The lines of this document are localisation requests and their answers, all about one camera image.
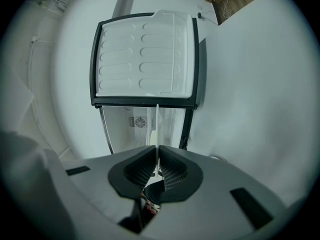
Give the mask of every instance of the refrigerator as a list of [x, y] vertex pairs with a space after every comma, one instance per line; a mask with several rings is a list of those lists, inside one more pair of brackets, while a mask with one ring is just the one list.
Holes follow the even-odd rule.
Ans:
[[190, 14], [158, 10], [102, 21], [90, 63], [91, 105], [111, 154], [151, 144], [186, 149], [197, 108], [199, 39]]

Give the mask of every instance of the circular vent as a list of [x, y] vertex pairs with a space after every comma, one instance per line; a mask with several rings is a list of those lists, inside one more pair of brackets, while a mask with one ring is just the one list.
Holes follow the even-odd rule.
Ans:
[[138, 119], [135, 120], [135, 125], [139, 128], [143, 128], [146, 126], [146, 121], [139, 117]]

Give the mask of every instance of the mini fridge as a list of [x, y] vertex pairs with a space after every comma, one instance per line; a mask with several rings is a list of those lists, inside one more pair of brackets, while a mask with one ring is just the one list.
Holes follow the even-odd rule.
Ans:
[[197, 108], [197, 20], [158, 10], [100, 22], [89, 78], [112, 154], [150, 145], [157, 105], [159, 144], [185, 149]]

